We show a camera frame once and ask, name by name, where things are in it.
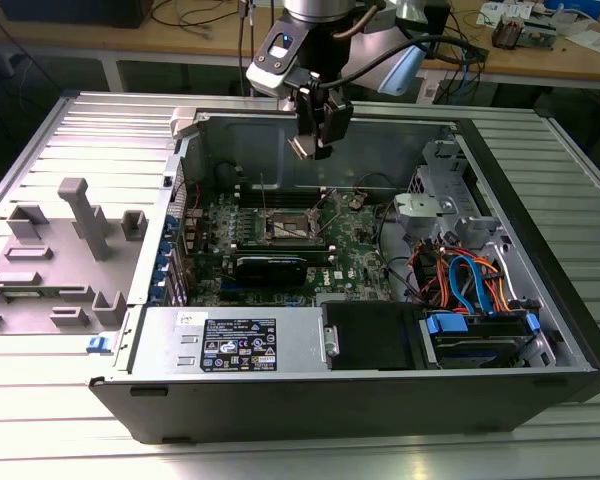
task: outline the warning label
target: warning label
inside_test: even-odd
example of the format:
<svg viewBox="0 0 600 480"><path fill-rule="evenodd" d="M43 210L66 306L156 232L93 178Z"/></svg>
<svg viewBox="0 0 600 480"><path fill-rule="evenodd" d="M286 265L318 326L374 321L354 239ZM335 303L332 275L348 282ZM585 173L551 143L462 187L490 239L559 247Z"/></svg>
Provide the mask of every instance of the warning label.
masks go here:
<svg viewBox="0 0 600 480"><path fill-rule="evenodd" d="M276 319L208 319L201 368L205 372L276 370Z"/></svg>

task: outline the blue tab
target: blue tab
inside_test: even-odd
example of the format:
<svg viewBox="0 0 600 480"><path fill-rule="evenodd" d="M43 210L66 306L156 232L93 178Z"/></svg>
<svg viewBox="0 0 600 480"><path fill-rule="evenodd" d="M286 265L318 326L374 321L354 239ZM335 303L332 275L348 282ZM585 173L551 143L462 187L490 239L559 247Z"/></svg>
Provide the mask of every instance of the blue tab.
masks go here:
<svg viewBox="0 0 600 480"><path fill-rule="evenodd" d="M468 332L467 321L459 313L434 313L427 318L429 334L438 332Z"/></svg>
<svg viewBox="0 0 600 480"><path fill-rule="evenodd" d="M177 227L178 220L176 220L176 218L173 215L167 215L166 217L164 217L164 224L166 227Z"/></svg>
<svg viewBox="0 0 600 480"><path fill-rule="evenodd" d="M151 275L151 280L154 282L161 282L164 280L165 276L166 274L162 270L156 270L153 272L153 275Z"/></svg>
<svg viewBox="0 0 600 480"><path fill-rule="evenodd" d="M429 335L433 335L440 331L438 328L438 322L436 322L436 319L433 315L427 318L427 330L429 330Z"/></svg>
<svg viewBox="0 0 600 480"><path fill-rule="evenodd" d="M166 240L160 241L160 245L158 245L158 251L162 254L169 253L171 251L171 244Z"/></svg>
<svg viewBox="0 0 600 480"><path fill-rule="evenodd" d="M151 285L149 287L149 295L152 297L164 297L164 287L158 287L156 285Z"/></svg>
<svg viewBox="0 0 600 480"><path fill-rule="evenodd" d="M106 337L93 337L89 340L87 353L110 353L109 339Z"/></svg>
<svg viewBox="0 0 600 480"><path fill-rule="evenodd" d="M535 313L527 313L527 323L533 333L538 333L540 331L540 322Z"/></svg>
<svg viewBox="0 0 600 480"><path fill-rule="evenodd" d="M168 263L169 259L164 255L158 255L156 257L156 265L158 265L159 267L166 267Z"/></svg>

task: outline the floor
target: floor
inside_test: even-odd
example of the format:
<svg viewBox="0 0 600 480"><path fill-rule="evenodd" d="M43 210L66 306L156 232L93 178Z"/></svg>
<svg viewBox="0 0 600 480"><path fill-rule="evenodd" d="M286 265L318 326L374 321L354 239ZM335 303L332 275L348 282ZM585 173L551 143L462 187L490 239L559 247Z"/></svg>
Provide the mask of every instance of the floor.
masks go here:
<svg viewBox="0 0 600 480"><path fill-rule="evenodd" d="M95 61L83 59L38 59L43 68L65 89L106 90L104 75ZM35 133L46 113L54 105L58 91L25 57L12 59L15 75L0 81L0 179L18 153ZM189 81L183 69L174 64L124 62L122 65L128 88L144 93L191 93L202 95L236 95L238 72L232 67L190 66ZM353 87L354 99L391 102L414 102L419 83L401 97L390 97ZM600 129L600 92L576 89L544 89L519 85L481 84L477 89L465 88L464 95L443 98L441 103L456 105L536 108L549 110L581 146L592 131ZM600 139L589 155L600 168Z"/></svg>

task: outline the desk leg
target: desk leg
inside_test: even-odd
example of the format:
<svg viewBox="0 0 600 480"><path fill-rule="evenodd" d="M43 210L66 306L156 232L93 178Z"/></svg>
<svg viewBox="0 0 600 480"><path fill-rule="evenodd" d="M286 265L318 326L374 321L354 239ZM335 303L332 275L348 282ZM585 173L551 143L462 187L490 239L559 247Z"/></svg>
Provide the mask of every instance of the desk leg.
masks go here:
<svg viewBox="0 0 600 480"><path fill-rule="evenodd" d="M110 92L125 92L126 85L122 78L122 72L118 67L118 60L113 56L106 56L100 59L102 63L102 69L104 70L104 76L107 79L107 85L109 85Z"/></svg>
<svg viewBox="0 0 600 480"><path fill-rule="evenodd" d="M438 94L440 82L444 80L446 76L446 70L425 70L416 103L431 105Z"/></svg>
<svg viewBox="0 0 600 480"><path fill-rule="evenodd" d="M3 77L11 78L15 75L15 71L9 61L10 55L6 55L0 52L0 73Z"/></svg>

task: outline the workbench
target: workbench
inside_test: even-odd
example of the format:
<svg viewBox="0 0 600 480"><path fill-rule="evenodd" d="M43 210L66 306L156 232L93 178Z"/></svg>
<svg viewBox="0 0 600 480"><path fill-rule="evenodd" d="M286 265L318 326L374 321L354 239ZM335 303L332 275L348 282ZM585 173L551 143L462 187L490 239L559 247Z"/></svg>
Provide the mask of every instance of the workbench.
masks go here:
<svg viewBox="0 0 600 480"><path fill-rule="evenodd" d="M277 108L273 99L261 100ZM107 218L120 218L127 209L143 210L150 217L160 172L174 148L174 109L237 108L246 102L235 97L88 92L61 98L0 183L0 250L11 234L5 217L15 205L35 201L46 214L63 215L56 191L67 175L88 180L92 200L103 206ZM377 114L383 108L356 106L357 111ZM531 110L401 108L427 118L453 113L476 123L600 325L600 172L564 130ZM90 337L0 335L0 478L600 476L600 395L584 405L551 408L511 433L143 445L85 385L113 361L111 356L86 354Z"/></svg>
<svg viewBox="0 0 600 480"><path fill-rule="evenodd" d="M213 6L211 0L182 0L181 7L204 8ZM491 46L489 27L476 28L480 0L455 0L460 29L481 48L489 50L483 82L543 85L569 88L600 89L600 53L588 50L565 38L558 38L553 50L518 48L502 50ZM235 11L235 2L190 17L202 21ZM159 18L176 22L170 6L160 9ZM101 26L79 26L44 23L8 22L0 12L0 19L10 34L32 55L81 57L97 59L102 63L111 91L124 91L124 78L119 62L126 60L164 62L189 65L238 65L238 18L233 15L212 25L213 38L205 40L180 28L166 27L148 18L138 29L116 29ZM269 10L256 8L256 48L269 29ZM454 23L449 19L449 26ZM248 65L248 39L245 38L244 65ZM0 31L0 53L21 53ZM425 78L421 92L437 88L439 82L450 78L454 66L437 60L427 60L419 72ZM431 101L431 95L421 100Z"/></svg>

